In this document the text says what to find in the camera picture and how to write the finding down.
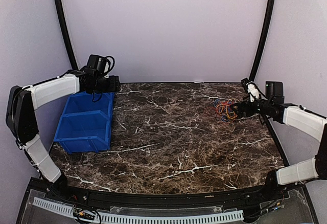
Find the black pole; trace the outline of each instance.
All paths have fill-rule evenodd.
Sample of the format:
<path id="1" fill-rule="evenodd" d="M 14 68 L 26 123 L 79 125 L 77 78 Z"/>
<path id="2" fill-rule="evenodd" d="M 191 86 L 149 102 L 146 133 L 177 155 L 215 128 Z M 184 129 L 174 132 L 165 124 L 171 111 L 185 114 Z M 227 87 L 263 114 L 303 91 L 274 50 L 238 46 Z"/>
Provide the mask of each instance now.
<path id="1" fill-rule="evenodd" d="M 66 46 L 69 61 L 71 63 L 72 69 L 78 70 L 78 66 L 77 66 L 75 56 L 74 56 L 71 39 L 69 38 L 69 34 L 68 34 L 68 29 L 67 29 L 67 24 L 66 24 L 66 20 L 65 20 L 65 15 L 63 12 L 62 2 L 61 2 L 61 0 L 55 0 L 55 4 L 56 4 L 56 9 L 57 9 L 57 15 L 58 15 L 58 19 L 59 19 L 61 34 L 62 34 L 63 41 Z"/>
<path id="2" fill-rule="evenodd" d="M 267 39 L 267 35 L 268 35 L 268 30 L 269 30 L 269 25 L 270 25 L 270 21 L 271 21 L 271 15 L 272 15 L 272 9 L 274 7 L 274 2 L 275 2 L 275 0 L 268 0 L 268 2 L 267 2 L 266 14 L 265 14 L 265 19 L 264 19 L 264 24 L 262 26 L 259 45 L 258 45 L 258 49 L 256 50 L 251 74 L 249 77 L 250 81 L 254 81 L 256 73 L 258 72 L 260 60 L 261 60 L 262 53 L 265 48 L 265 43 L 266 43 L 266 39 Z"/>

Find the marble table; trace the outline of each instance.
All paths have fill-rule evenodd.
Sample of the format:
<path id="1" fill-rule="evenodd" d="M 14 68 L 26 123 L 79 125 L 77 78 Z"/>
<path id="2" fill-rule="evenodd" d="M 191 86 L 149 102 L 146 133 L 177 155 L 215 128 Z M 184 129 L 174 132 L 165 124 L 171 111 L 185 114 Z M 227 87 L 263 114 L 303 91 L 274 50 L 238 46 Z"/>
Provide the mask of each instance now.
<path id="1" fill-rule="evenodd" d="M 223 122 L 214 100 L 245 96 L 237 83 L 122 84 L 115 96 L 111 150 L 51 157 L 71 186 L 139 194 L 247 188 L 283 166 L 258 116 Z"/>

